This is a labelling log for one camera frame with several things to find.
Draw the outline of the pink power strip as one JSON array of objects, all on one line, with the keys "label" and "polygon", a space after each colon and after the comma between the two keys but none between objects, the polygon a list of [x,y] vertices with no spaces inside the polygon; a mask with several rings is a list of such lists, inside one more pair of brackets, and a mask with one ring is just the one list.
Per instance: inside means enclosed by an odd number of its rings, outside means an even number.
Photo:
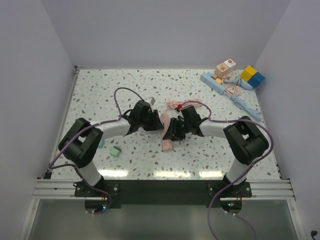
[{"label": "pink power strip", "polygon": [[160,120],[163,123],[164,129],[161,132],[161,145],[163,152],[169,152],[173,150],[173,144],[171,140],[162,140],[162,137],[164,136],[165,130],[167,130],[168,125],[170,123],[170,118],[167,113],[163,113],[160,116]]}]

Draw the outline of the green plug adapter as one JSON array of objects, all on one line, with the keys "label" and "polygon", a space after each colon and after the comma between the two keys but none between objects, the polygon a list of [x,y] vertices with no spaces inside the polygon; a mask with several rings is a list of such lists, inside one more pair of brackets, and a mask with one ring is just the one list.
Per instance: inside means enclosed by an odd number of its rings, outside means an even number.
[{"label": "green plug adapter", "polygon": [[110,155],[115,157],[115,158],[118,158],[119,155],[121,154],[122,152],[122,149],[119,147],[119,146],[116,146],[114,145],[111,149],[110,149]]}]

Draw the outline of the light blue plug adapter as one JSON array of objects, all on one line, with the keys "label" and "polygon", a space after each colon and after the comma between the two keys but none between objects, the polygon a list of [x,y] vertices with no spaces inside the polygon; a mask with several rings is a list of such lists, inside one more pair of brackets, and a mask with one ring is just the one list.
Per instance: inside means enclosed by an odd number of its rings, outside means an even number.
[{"label": "light blue plug adapter", "polygon": [[101,148],[104,147],[104,145],[105,145],[105,141],[104,141],[104,140],[101,140],[101,141],[99,142],[99,144],[98,144],[98,148],[101,149]]}]

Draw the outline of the blue power strip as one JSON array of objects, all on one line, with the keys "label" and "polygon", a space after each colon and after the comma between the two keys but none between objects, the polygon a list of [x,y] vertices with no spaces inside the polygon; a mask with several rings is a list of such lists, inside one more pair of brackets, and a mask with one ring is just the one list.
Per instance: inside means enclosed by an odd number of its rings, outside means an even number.
[{"label": "blue power strip", "polygon": [[200,80],[220,95],[224,95],[226,88],[217,80],[213,79],[212,76],[213,74],[211,72],[203,73],[200,76]]}]

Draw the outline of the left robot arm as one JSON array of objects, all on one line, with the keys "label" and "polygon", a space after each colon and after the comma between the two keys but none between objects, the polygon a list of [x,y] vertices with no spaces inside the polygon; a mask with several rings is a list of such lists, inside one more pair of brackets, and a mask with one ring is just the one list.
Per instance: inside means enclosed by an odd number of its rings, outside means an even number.
[{"label": "left robot arm", "polygon": [[119,120],[107,120],[92,123],[78,118],[58,145],[63,156],[72,161],[75,169],[86,184],[86,191],[92,196],[99,196],[107,187],[104,178],[93,162],[101,140],[127,136],[140,128],[146,132],[164,129],[159,113],[153,109],[153,97],[139,100],[133,109],[123,114]]}]

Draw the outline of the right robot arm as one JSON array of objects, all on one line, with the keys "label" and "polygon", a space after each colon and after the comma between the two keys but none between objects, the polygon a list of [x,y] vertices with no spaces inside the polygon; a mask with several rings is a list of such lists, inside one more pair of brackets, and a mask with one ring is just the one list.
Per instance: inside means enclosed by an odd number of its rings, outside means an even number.
[{"label": "right robot arm", "polygon": [[172,117],[164,125],[162,139],[181,141],[186,134],[198,137],[218,137],[227,140],[234,155],[229,171],[223,177],[223,192],[230,197],[235,196],[247,179],[246,171],[254,160],[261,157],[270,147],[265,135],[258,129],[255,122],[248,116],[243,116],[230,123],[222,120],[201,118],[192,105],[180,109],[181,115]]}]

